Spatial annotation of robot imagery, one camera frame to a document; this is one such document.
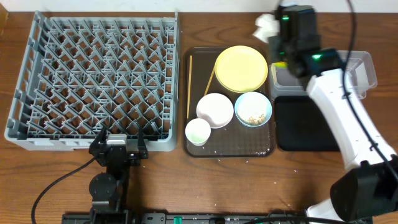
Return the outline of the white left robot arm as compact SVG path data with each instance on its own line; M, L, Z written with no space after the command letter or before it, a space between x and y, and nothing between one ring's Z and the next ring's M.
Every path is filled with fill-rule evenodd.
M130 167L139 166L141 160L149 157L144 133L139 128L137 151L127 151L126 134L108 134L103 127L90 144L89 153L102 167L106 168L94 176L89 184L92 208L88 223L139 223L139 217L126 208Z

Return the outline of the white cup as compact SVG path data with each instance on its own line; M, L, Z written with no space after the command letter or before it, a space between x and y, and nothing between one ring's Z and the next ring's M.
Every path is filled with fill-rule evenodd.
M185 136L194 146L202 146L209 139L211 127L207 121L195 118L185 127Z

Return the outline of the light blue bowl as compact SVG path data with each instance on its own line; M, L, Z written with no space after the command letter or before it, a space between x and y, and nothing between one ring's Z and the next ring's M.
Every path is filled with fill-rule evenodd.
M234 112L244 126L256 128L270 121L272 105L264 94L252 91L238 97Z

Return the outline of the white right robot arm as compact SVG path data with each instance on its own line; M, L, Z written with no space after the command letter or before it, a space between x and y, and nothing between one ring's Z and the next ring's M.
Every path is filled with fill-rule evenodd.
M277 35L269 38L273 62L285 62L326 119L346 174L330 196L306 211L314 223L348 223L397 210L397 153L373 124L347 77L348 61L321 47L315 10L278 5Z

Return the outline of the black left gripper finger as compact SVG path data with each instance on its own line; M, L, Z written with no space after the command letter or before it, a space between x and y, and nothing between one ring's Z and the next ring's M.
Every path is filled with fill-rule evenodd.
M137 148L138 150L145 150L146 144L144 141L144 133L142 131L142 127L139 126L138 134L137 134Z
M99 134L94 140L94 147L99 147L102 143L106 142L107 127L103 126Z

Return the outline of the white napkin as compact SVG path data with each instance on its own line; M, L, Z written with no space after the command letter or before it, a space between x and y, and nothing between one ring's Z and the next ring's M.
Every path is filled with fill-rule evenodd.
M256 19L255 24L257 29L253 33L253 36L264 43L268 44L269 38L279 33L279 22L275 20L272 14L262 14Z

